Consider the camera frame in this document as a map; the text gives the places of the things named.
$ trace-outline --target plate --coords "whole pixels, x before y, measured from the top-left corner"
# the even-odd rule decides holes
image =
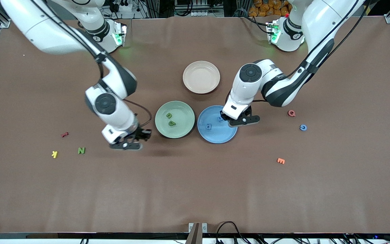
[[[198,131],[208,142],[215,144],[231,140],[237,133],[237,127],[228,126],[228,122],[221,118],[223,106],[210,106],[198,117]]]
[[[205,94],[213,91],[219,84],[221,75],[211,62],[196,61],[189,64],[183,72],[183,83],[193,93]]]
[[[195,113],[186,103],[171,101],[158,109],[154,121],[159,133],[175,139],[187,135],[193,129]]]

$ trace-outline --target table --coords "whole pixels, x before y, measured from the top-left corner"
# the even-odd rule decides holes
[[[336,43],[355,22],[345,23]],[[138,78],[129,99],[153,113],[180,100],[198,116],[223,105],[245,63],[269,58],[287,74],[307,54],[305,46],[293,53],[269,46],[254,24],[237,18],[133,20],[131,33],[130,47],[113,57]],[[190,93],[181,80],[197,60],[221,72],[210,94]],[[390,25],[383,17],[365,17],[290,105],[255,103],[261,122],[222,145],[196,129],[166,139],[152,122],[142,151],[110,150],[104,124],[84,104],[98,78],[87,53],[44,54],[14,25],[1,30],[0,232],[179,232],[197,221],[213,231],[226,220],[242,232],[390,232]],[[288,117],[289,109],[297,116]]]

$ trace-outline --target brown table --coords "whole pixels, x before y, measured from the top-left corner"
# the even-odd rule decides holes
[[[139,80],[129,99],[153,114],[181,100],[199,115],[223,105],[243,64],[269,58],[289,73],[307,53],[281,52],[237,18],[134,20],[132,34],[113,56]],[[183,85],[197,60],[221,72],[211,94]],[[89,54],[44,54],[14,25],[2,29],[0,232],[178,232],[226,220],[242,232],[390,232],[390,25],[382,17],[365,17],[286,108],[254,104],[261,122],[223,145],[196,129],[166,139],[152,122],[142,151],[110,150],[104,123],[84,104],[98,77]]]

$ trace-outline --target pile of orange objects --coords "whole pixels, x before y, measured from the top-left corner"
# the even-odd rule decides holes
[[[269,15],[285,16],[291,11],[291,4],[282,0],[253,0],[254,5],[249,9],[249,17],[265,17]]]

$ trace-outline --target blue plate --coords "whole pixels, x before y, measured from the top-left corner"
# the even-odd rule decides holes
[[[237,127],[229,127],[221,118],[223,106],[215,105],[204,109],[198,117],[198,131],[209,142],[220,144],[231,140]]]

